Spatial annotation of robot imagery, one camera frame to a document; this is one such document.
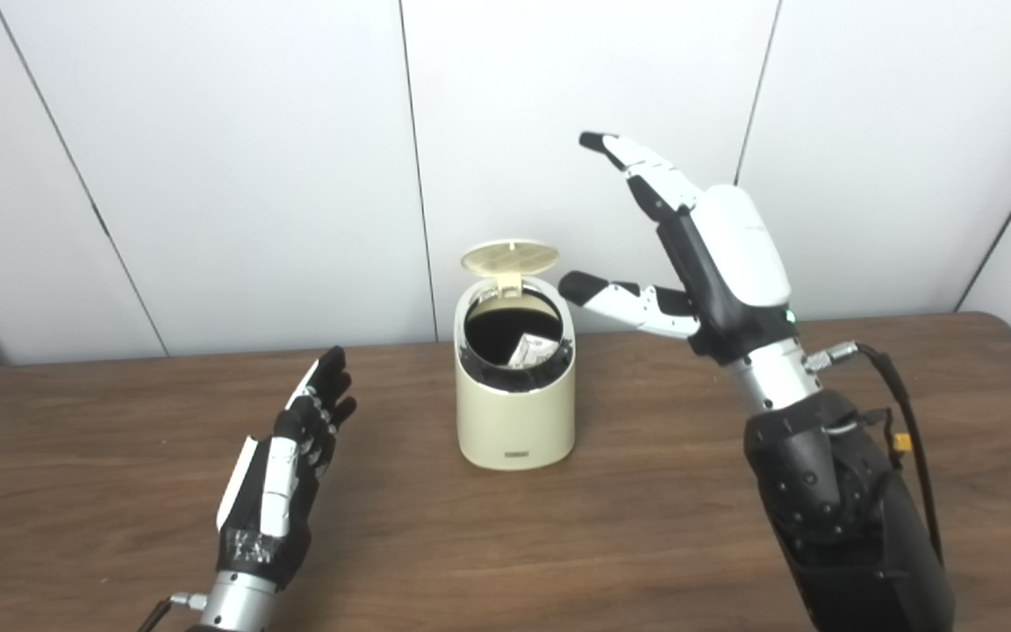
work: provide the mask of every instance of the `wood grain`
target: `wood grain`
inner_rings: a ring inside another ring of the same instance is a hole
[[[923,425],[960,632],[1011,629],[1011,331],[981,313],[804,324],[894,355]],[[316,351],[0,369],[1,629],[136,628],[204,591],[243,436]],[[449,344],[349,350],[360,411],[278,632],[808,631],[722,369],[681,342],[583,336],[572,456],[458,452]],[[888,403],[865,364],[823,377]],[[196,618],[174,611],[160,631]]]

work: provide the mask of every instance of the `black cable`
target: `black cable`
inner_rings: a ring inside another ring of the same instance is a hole
[[[166,616],[166,613],[170,612],[171,602],[170,598],[158,602],[156,607],[151,611],[151,615],[148,615],[148,620],[140,625],[140,632],[151,632],[158,622],[162,621],[162,617]]]
[[[915,420],[915,412],[911,410],[911,395],[903,383],[903,377],[896,371],[892,357],[881,353],[866,344],[858,344],[860,353],[868,357],[876,371],[883,377],[888,390],[892,391],[895,402],[900,404],[903,422],[907,424],[908,435],[911,435],[911,452],[915,456],[915,470],[919,472],[919,485],[923,494],[923,512],[927,514],[927,530],[930,533],[931,547],[942,564],[942,537],[939,535],[938,516],[934,513],[934,487],[930,482],[930,470],[927,468],[927,450],[923,448],[922,435],[919,433],[919,422]]]

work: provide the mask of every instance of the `cream trash can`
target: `cream trash can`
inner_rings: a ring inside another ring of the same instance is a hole
[[[474,247],[462,267],[484,276],[455,308],[458,445],[478,467],[555,463],[575,443],[575,330],[556,288],[537,277],[556,249],[529,240]]]

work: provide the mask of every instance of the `panel seam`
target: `panel seam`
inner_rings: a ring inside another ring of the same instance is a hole
[[[412,153],[416,157],[416,188],[421,197],[421,227],[424,230],[424,259],[429,269],[429,298],[432,299],[432,331],[439,342],[439,315],[435,302],[435,277],[432,275],[432,247],[429,244],[429,215],[424,208],[424,175],[421,172],[421,140],[416,133],[416,105],[412,99],[412,65],[408,61],[408,29],[404,27],[404,0],[396,1],[400,11],[400,44],[404,53],[404,81],[408,85],[408,116],[412,121]]]
[[[767,36],[767,49],[762,52],[762,66],[759,67],[759,80],[755,83],[755,96],[751,99],[751,111],[747,114],[747,128],[743,131],[743,144],[739,147],[739,161],[735,164],[735,179],[733,185],[739,185],[739,172],[743,168],[743,158],[747,155],[747,141],[751,138],[751,125],[755,123],[755,108],[759,104],[762,93],[762,78],[767,75],[767,61],[770,60],[770,47],[774,43],[774,32],[778,29],[778,13],[782,12],[783,0],[774,5],[774,17],[770,20],[770,33]]]
[[[36,78],[33,77],[33,72],[29,68],[29,62],[25,61],[25,56],[21,53],[21,47],[17,44],[17,39],[15,33],[10,28],[10,24],[7,23],[7,17],[3,13],[3,8],[0,7],[0,23],[3,24],[3,28],[7,31],[7,37],[10,38],[10,44],[15,50],[17,56],[17,61],[20,62],[21,68],[25,71],[25,76],[29,79],[29,84],[33,88],[33,92],[36,92],[36,99],[40,101],[41,108],[44,110],[44,115],[50,119],[50,123],[53,125],[53,131],[57,133],[57,141],[61,144],[61,149],[65,152],[65,156],[69,159],[69,165],[73,168],[73,173],[77,175],[77,182],[81,184],[81,189],[84,190],[84,195],[88,197],[89,207],[92,208],[93,215],[96,216],[97,222],[100,223],[100,230],[103,231],[105,237],[108,238],[108,243],[111,244],[111,249],[116,253],[116,260],[119,261],[119,267],[123,269],[123,275],[127,277],[127,283],[131,285],[131,291],[135,292],[135,299],[140,303],[140,307],[143,312],[148,317],[148,323],[151,324],[151,331],[154,332],[154,336],[158,340],[158,345],[162,347],[162,352],[166,356],[170,356],[170,350],[166,349],[166,343],[162,340],[161,333],[158,333],[158,327],[156,322],[154,322],[154,317],[151,315],[151,310],[148,309],[148,304],[143,299],[143,293],[140,292],[140,288],[135,285],[135,279],[131,276],[131,272],[127,268],[127,263],[123,260],[123,253],[119,252],[119,247],[116,245],[116,240],[112,239],[111,232],[108,232],[108,224],[103,220],[103,216],[100,215],[100,207],[96,205],[96,199],[92,196],[92,190],[89,189],[88,183],[84,181],[84,175],[82,175],[80,167],[77,167],[77,160],[74,159],[72,151],[69,149],[69,144],[65,142],[65,136],[61,132],[61,125],[57,124],[57,119],[53,116],[53,110],[50,109],[49,101],[44,100],[44,93],[36,85]]]

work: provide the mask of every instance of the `trash can lid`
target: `trash can lid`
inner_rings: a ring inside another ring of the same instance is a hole
[[[462,267],[478,276],[493,276],[502,296],[522,293],[522,275],[536,275],[556,265],[561,255],[533,240],[497,240],[478,244],[462,256]]]

